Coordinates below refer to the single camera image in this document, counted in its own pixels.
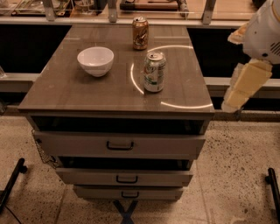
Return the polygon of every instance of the white bowl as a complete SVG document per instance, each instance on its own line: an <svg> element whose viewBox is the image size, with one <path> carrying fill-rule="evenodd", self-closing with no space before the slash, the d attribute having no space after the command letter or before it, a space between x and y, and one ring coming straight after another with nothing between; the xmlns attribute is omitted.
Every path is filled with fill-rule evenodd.
<svg viewBox="0 0 280 224"><path fill-rule="evenodd" d="M77 60L88 74L100 77L111 69L114 53L106 47L94 46L80 52Z"/></svg>

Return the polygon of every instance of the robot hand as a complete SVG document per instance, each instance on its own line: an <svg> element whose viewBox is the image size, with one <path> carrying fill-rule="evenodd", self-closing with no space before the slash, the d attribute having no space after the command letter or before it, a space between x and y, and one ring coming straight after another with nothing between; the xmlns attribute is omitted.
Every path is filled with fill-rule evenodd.
<svg viewBox="0 0 280 224"><path fill-rule="evenodd" d="M267 0L228 40L243 44L243 51L252 59L237 65L224 96L221 109L233 113L271 77L272 66L280 64L280 0Z"/></svg>

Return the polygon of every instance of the drawer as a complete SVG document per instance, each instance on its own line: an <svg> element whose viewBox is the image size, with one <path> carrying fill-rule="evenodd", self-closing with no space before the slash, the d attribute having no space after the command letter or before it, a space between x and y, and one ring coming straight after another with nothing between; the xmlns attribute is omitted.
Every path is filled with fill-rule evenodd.
<svg viewBox="0 0 280 224"><path fill-rule="evenodd" d="M203 135L146 135L35 131L45 153L69 157L182 158L194 160Z"/></svg>
<svg viewBox="0 0 280 224"><path fill-rule="evenodd" d="M64 162L67 168L56 169L66 184L188 186L193 176L185 160L80 158L77 162L77 159L67 161L70 166Z"/></svg>
<svg viewBox="0 0 280 224"><path fill-rule="evenodd" d="M179 200L182 187L117 187L75 185L75 193L85 199Z"/></svg>

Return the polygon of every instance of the brown can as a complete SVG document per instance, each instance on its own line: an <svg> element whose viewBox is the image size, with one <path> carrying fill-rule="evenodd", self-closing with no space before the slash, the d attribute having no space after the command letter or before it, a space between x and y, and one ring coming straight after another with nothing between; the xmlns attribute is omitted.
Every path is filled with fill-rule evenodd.
<svg viewBox="0 0 280 224"><path fill-rule="evenodd" d="M149 24L145 17L135 17L132 23L133 48L144 50L148 46Z"/></svg>

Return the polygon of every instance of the drawer handle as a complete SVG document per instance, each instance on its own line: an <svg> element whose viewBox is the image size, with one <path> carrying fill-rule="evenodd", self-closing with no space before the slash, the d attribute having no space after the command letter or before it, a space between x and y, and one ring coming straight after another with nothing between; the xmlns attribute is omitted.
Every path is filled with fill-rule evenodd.
<svg viewBox="0 0 280 224"><path fill-rule="evenodd" d="M133 181L121 181L121 180L119 180L119 175L116 175L115 181L120 184L135 184L138 181L138 176L135 176L135 180L133 180Z"/></svg>
<svg viewBox="0 0 280 224"><path fill-rule="evenodd" d="M131 151L133 149L134 143L131 142L130 147L128 148L123 148L123 147L112 147L110 146L110 141L107 141L107 149L111 150L111 151Z"/></svg>
<svg viewBox="0 0 280 224"><path fill-rule="evenodd" d="M125 196L124 193L122 192L122 197L124 199L136 199L139 197L139 192L137 192L137 195L135 195L135 196Z"/></svg>

